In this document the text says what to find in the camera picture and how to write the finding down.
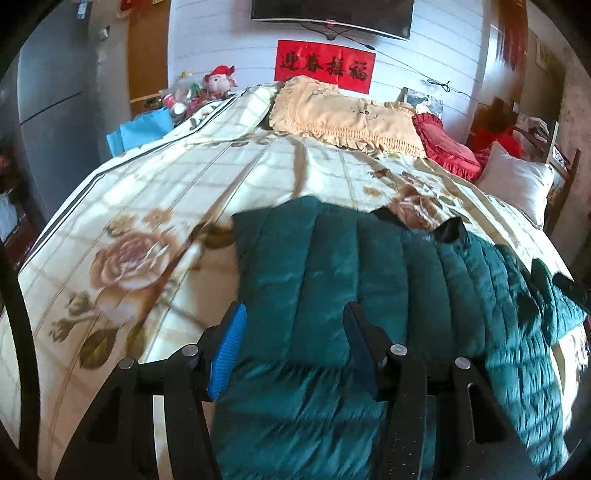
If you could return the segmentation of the grey refrigerator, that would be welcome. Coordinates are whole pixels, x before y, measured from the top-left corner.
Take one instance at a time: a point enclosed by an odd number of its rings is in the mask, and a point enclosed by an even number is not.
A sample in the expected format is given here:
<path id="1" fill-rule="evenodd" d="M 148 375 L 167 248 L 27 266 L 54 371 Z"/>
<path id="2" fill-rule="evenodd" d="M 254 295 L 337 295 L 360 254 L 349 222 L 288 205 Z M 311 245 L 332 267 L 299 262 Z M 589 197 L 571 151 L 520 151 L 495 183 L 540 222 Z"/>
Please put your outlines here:
<path id="1" fill-rule="evenodd" d="M 92 7 L 61 1 L 21 47 L 8 71 L 16 163 L 43 226 L 79 184 L 109 158 L 90 35 Z"/>

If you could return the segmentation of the yellow fringed pillow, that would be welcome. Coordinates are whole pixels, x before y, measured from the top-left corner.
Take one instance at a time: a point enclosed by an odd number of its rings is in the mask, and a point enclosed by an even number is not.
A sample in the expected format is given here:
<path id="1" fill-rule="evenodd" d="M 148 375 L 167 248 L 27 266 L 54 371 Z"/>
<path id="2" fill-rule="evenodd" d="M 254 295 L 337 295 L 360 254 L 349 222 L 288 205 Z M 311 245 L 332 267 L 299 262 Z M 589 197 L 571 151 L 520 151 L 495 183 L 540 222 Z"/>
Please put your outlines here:
<path id="1" fill-rule="evenodd" d="M 335 85 L 297 76 L 277 93 L 270 127 L 339 148 L 423 157 L 423 143 L 412 121 L 415 114 L 404 102 L 346 96 Z"/>

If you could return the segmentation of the floral cream bed blanket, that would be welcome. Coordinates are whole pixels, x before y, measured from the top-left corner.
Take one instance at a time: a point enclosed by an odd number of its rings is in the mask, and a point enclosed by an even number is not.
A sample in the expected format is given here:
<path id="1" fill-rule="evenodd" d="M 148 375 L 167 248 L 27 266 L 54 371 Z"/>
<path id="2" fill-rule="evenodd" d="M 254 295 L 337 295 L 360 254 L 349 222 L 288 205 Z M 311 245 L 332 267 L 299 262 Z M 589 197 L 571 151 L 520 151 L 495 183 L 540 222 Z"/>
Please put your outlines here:
<path id="1" fill-rule="evenodd" d="M 40 380 L 37 471 L 56 475 L 125 356 L 156 360 L 235 298 L 249 325 L 214 410 L 232 479 L 365 479 L 384 409 L 353 382 L 342 307 L 425 355 L 482 355 L 541 477 L 568 458 L 584 315 L 518 303 L 565 264 L 505 199 L 437 163 L 267 129 L 249 89 L 191 134 L 92 174 L 19 274 Z"/>

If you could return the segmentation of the white square pillow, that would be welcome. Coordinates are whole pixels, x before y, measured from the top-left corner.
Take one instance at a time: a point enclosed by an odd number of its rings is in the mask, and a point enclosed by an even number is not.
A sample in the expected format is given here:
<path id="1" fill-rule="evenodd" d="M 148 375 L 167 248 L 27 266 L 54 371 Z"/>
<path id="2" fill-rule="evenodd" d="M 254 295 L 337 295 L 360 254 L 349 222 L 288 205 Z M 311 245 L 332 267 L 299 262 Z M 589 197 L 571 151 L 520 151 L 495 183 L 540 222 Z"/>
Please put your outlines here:
<path id="1" fill-rule="evenodd" d="M 517 208 L 534 227 L 542 229 L 553 181 L 549 165 L 514 157 L 495 141 L 477 186 Z"/>

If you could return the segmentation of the red ruffled heart pillow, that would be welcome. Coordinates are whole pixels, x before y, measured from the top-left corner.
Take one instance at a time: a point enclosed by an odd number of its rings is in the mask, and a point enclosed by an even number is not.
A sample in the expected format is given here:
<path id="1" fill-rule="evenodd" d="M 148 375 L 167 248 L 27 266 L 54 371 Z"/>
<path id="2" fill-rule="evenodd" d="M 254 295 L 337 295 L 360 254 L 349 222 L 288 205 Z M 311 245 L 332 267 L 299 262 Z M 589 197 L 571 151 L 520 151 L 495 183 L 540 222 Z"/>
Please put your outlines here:
<path id="1" fill-rule="evenodd" d="M 412 122 L 427 157 L 448 172 L 468 181 L 476 181 L 483 170 L 475 154 L 450 137 L 442 120 L 432 113 L 415 114 Z"/>

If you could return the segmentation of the blue paper bag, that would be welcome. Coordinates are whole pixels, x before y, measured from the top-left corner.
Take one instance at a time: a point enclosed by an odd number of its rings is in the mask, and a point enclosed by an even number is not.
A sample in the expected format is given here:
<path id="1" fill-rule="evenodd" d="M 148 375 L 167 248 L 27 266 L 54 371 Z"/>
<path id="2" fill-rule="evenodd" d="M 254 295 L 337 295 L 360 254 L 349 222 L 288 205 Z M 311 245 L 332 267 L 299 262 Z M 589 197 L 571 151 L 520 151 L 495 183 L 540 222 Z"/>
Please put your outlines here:
<path id="1" fill-rule="evenodd" d="M 131 121 L 121 124 L 106 136 L 107 144 L 113 157 L 141 145 L 163 138 L 174 128 L 169 111 L 166 108 L 140 114 Z"/>

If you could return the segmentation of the red Chinese banner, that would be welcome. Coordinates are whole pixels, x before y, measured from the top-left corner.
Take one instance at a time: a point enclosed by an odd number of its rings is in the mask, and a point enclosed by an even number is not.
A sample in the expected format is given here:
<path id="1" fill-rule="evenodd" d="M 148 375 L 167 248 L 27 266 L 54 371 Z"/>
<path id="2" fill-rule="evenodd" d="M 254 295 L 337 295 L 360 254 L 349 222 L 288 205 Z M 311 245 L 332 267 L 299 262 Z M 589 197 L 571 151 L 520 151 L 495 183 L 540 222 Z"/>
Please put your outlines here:
<path id="1" fill-rule="evenodd" d="M 355 48 L 328 43 L 297 40 L 277 41 L 274 80 L 287 81 L 296 76 L 337 85 L 360 94 L 368 94 L 376 55 Z"/>

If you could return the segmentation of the framed photo on headboard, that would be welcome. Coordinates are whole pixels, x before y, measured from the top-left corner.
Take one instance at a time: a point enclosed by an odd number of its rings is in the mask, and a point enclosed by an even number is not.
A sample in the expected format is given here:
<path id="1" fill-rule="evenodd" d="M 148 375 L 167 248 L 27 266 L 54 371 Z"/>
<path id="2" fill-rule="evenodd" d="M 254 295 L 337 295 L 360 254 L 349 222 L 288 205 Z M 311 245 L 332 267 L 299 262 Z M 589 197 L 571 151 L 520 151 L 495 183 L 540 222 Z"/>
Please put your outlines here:
<path id="1" fill-rule="evenodd" d="M 444 102 L 433 95 L 405 87 L 402 90 L 402 98 L 417 114 L 431 113 L 439 119 L 443 118 Z"/>

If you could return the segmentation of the black wall television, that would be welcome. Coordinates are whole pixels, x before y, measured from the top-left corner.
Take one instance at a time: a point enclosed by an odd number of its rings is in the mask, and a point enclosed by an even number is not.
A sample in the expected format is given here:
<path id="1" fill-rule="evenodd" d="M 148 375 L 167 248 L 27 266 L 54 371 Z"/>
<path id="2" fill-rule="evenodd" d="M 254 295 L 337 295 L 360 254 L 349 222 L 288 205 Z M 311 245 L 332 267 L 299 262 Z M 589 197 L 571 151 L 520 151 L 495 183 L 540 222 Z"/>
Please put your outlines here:
<path id="1" fill-rule="evenodd" d="M 334 24 L 408 40 L 414 0 L 256 0 L 250 18 Z"/>

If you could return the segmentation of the pig plush toy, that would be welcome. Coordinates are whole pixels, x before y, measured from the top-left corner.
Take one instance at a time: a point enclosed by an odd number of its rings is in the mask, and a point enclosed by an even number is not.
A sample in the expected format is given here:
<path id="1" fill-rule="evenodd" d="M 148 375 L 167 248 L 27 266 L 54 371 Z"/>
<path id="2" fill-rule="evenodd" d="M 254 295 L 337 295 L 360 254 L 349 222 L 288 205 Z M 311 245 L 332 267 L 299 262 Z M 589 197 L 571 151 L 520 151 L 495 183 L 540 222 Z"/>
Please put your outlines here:
<path id="1" fill-rule="evenodd" d="M 233 88 L 238 87 L 238 84 L 233 78 L 235 67 L 219 65 L 211 73 L 204 76 L 205 94 L 211 99 L 225 99 L 231 95 Z"/>

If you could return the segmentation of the dark green puffer jacket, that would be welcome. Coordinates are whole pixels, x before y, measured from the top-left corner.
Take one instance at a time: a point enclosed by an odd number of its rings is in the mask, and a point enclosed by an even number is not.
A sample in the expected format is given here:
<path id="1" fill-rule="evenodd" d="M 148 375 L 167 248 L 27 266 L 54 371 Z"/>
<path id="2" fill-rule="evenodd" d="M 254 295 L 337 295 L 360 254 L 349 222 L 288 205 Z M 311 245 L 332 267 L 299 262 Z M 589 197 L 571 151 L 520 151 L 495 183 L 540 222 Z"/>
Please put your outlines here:
<path id="1" fill-rule="evenodd" d="M 235 214 L 245 336 L 211 441 L 225 479 L 369 479 L 392 347 L 473 360 L 539 478 L 567 463 L 554 345 L 585 318 L 546 264 L 460 218 L 413 230 L 303 197 Z"/>

